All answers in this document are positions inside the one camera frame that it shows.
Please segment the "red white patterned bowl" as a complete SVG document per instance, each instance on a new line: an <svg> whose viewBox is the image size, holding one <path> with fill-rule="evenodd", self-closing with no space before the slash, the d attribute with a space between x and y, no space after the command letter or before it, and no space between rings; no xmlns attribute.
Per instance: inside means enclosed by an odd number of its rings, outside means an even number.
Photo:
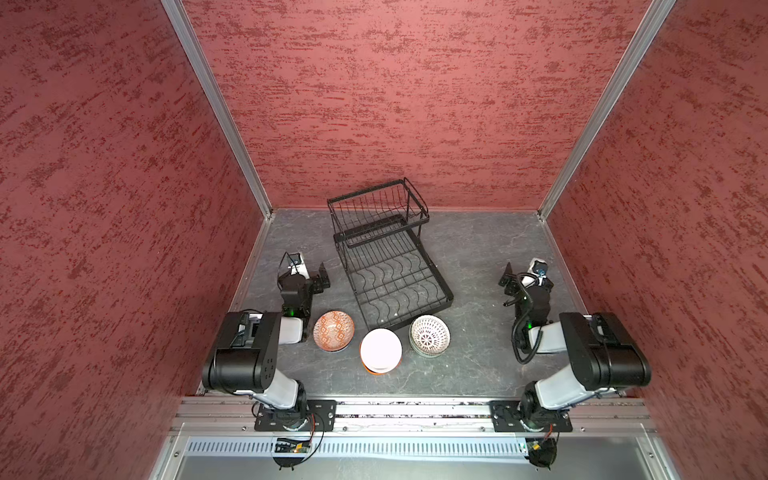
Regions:
<svg viewBox="0 0 768 480"><path fill-rule="evenodd" d="M409 328L410 337L435 337L446 338L451 341L448 326L434 315L423 315L415 319Z"/></svg>

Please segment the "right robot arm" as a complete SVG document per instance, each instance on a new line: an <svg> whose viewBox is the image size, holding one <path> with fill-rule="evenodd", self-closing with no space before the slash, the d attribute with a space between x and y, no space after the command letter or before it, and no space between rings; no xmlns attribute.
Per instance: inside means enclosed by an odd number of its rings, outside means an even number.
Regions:
<svg viewBox="0 0 768 480"><path fill-rule="evenodd" d="M511 343L516 361L565 353L568 365L528 383L517 400L489 403L494 431L551 434L570 432L570 411L601 395L644 387L651 367L613 313L561 313L549 318L553 281L546 262L534 258L524 272L506 265L499 285L514 308Z"/></svg>

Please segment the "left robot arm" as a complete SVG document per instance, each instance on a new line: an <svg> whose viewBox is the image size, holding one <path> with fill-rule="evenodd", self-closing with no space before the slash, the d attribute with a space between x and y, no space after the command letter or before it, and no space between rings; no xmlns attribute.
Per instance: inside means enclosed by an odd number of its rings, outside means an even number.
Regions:
<svg viewBox="0 0 768 480"><path fill-rule="evenodd" d="M202 367L205 390L249 397L266 408L258 427L302 431L316 425L303 384L277 367L281 345L307 340L313 297L331 286L324 265L312 273L303 267L290 263L278 274L279 311L227 313Z"/></svg>

